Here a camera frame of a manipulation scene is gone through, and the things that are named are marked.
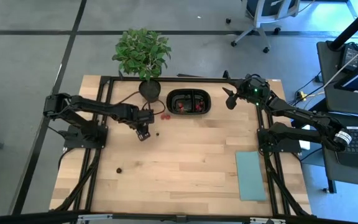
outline blue towel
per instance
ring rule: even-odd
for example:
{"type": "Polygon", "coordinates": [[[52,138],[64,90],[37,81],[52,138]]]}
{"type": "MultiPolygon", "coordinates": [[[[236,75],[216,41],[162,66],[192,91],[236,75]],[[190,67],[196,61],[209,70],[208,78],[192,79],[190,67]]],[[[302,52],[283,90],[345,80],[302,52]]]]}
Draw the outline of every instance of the blue towel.
{"type": "Polygon", "coordinates": [[[258,152],[236,152],[240,199],[266,200],[258,152]]]}

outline plant pot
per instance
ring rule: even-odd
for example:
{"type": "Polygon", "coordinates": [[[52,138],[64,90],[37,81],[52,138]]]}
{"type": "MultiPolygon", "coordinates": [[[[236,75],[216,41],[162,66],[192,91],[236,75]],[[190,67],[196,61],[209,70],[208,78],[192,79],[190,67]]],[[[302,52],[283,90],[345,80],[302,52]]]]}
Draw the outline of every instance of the plant pot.
{"type": "Polygon", "coordinates": [[[149,103],[156,102],[160,96],[161,85],[158,81],[150,79],[149,81],[142,81],[139,85],[140,94],[149,103]]]}

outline chair wheel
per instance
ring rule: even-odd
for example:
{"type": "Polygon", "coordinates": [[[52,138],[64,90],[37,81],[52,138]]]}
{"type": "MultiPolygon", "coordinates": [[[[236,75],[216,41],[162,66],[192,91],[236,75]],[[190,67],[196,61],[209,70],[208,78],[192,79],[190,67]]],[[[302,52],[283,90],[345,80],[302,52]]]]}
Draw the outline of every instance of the chair wheel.
{"type": "Polygon", "coordinates": [[[274,29],[273,35],[278,35],[278,33],[281,31],[281,28],[277,27],[274,29]]]}

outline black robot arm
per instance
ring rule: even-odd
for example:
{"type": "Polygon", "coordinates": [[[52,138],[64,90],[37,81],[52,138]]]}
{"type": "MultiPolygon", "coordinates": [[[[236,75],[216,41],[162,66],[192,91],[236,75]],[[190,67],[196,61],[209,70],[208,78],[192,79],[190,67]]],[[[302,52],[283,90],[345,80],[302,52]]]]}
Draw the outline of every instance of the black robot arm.
{"type": "Polygon", "coordinates": [[[236,93],[223,88],[229,95],[226,106],[232,110],[236,106],[238,98],[246,100],[265,110],[272,116],[284,116],[316,128],[316,131],[287,127],[283,123],[274,123],[270,129],[261,130],[265,142],[276,145],[285,138],[321,143],[327,149],[343,151],[350,143],[351,137],[346,133],[346,128],[336,119],[323,115],[316,111],[307,111],[290,106],[280,99],[272,90],[267,80],[259,75],[247,75],[245,79],[228,82],[236,88],[236,93]]]}
{"type": "MultiPolygon", "coordinates": [[[[124,123],[135,129],[141,141],[147,139],[149,124],[154,123],[153,110],[140,110],[139,107],[127,103],[114,105],[102,103],[82,96],[70,96],[66,93],[50,95],[45,100],[44,116],[50,119],[62,119],[78,128],[85,140],[95,141],[100,134],[97,123],[88,121],[78,115],[77,111],[107,115],[118,123],[124,123]]],[[[68,132],[62,132],[69,138],[68,132]]]]}

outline green leaves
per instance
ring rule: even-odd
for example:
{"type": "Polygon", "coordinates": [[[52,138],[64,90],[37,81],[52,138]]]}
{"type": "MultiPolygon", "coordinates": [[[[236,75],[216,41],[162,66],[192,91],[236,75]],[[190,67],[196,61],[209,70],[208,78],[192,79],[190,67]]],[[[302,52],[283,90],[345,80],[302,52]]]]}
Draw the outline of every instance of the green leaves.
{"type": "Polygon", "coordinates": [[[159,54],[157,54],[157,59],[162,58],[164,55],[165,55],[164,53],[159,53],[159,54]]]}
{"type": "Polygon", "coordinates": [[[161,75],[161,67],[167,64],[163,57],[171,58],[171,48],[167,46],[168,38],[159,37],[160,34],[148,31],[129,29],[122,33],[116,45],[116,54],[112,60],[121,62],[119,69],[128,74],[138,74],[139,78],[150,80],[151,77],[161,75]]]}

